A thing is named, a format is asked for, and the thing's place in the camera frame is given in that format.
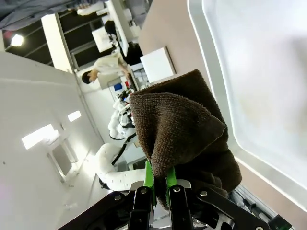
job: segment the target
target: light fixture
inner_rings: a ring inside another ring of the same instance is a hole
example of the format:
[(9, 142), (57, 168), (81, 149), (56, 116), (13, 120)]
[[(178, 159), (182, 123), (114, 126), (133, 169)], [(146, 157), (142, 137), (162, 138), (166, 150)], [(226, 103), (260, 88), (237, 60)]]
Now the light fixture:
[(81, 116), (81, 113), (80, 113), (79, 110), (77, 110), (76, 112), (73, 112), (73, 113), (67, 115), (67, 117), (68, 117), (70, 122), (78, 119), (80, 116)]
[(44, 139), (54, 139), (55, 135), (59, 132), (53, 129), (51, 124), (40, 128), (39, 130), (30, 133), (29, 135), (22, 138), (25, 148), (28, 150), (32, 146)]
[(15, 34), (12, 38), (11, 45), (14, 47), (21, 46), (24, 42), (24, 37), (19, 34)]

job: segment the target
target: person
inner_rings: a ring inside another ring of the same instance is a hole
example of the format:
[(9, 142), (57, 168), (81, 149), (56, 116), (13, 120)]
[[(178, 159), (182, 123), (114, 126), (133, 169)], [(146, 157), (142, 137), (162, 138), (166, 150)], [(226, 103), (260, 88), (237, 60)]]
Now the person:
[(110, 75), (122, 72), (127, 80), (129, 80), (129, 72), (127, 70), (127, 63), (124, 61), (120, 52), (116, 52), (104, 57), (100, 57), (95, 63), (91, 71), (87, 71), (82, 75), (82, 81), (85, 84), (94, 82), (98, 78), (98, 74)]
[(105, 4), (103, 1), (99, 1), (93, 5), (83, 5), (79, 6), (77, 9), (77, 14), (81, 16), (89, 15), (91, 13), (94, 13), (96, 11), (100, 11), (105, 8)]
[(106, 0), (0, 0), (0, 30), (15, 31), (48, 14), (86, 9)]

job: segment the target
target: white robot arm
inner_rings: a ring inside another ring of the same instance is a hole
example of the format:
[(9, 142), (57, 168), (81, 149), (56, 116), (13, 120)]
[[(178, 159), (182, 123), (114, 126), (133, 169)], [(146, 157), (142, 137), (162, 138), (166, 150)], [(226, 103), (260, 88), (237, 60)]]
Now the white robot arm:
[(98, 177), (113, 191), (130, 190), (132, 183), (145, 179), (145, 169), (116, 172), (112, 161), (118, 155), (121, 147), (107, 143), (96, 153), (94, 166)]
[(114, 113), (107, 126), (110, 131), (110, 137), (115, 140), (123, 140), (135, 133), (134, 123), (131, 119), (132, 113), (130, 104), (118, 99), (113, 108)]

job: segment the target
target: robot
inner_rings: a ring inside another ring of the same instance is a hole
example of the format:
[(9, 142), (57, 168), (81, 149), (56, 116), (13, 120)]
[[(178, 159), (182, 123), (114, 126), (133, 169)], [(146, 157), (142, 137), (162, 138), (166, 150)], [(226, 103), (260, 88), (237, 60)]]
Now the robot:
[(144, 180), (144, 170), (131, 170), (117, 172), (114, 164), (123, 154), (126, 147), (136, 139), (133, 116), (129, 104), (129, 89), (118, 96), (113, 105), (115, 109), (108, 124), (109, 135), (113, 140), (126, 140), (122, 147), (111, 143), (104, 144), (96, 153), (93, 166), (99, 177), (102, 188), (113, 191), (128, 191), (131, 184), (136, 181)]

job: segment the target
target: black hair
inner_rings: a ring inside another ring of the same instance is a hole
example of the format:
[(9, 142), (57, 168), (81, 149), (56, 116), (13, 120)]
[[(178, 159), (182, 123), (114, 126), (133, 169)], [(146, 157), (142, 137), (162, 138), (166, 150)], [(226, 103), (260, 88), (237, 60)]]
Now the black hair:
[(82, 81), (83, 81), (85, 84), (91, 83), (91, 82), (90, 82), (90, 77), (88, 76), (88, 74), (89, 74), (90, 72), (91, 72), (91, 71), (86, 71), (84, 74), (82, 74)]
[(116, 35), (116, 27), (114, 21), (107, 21), (105, 24), (105, 30), (109, 35)]

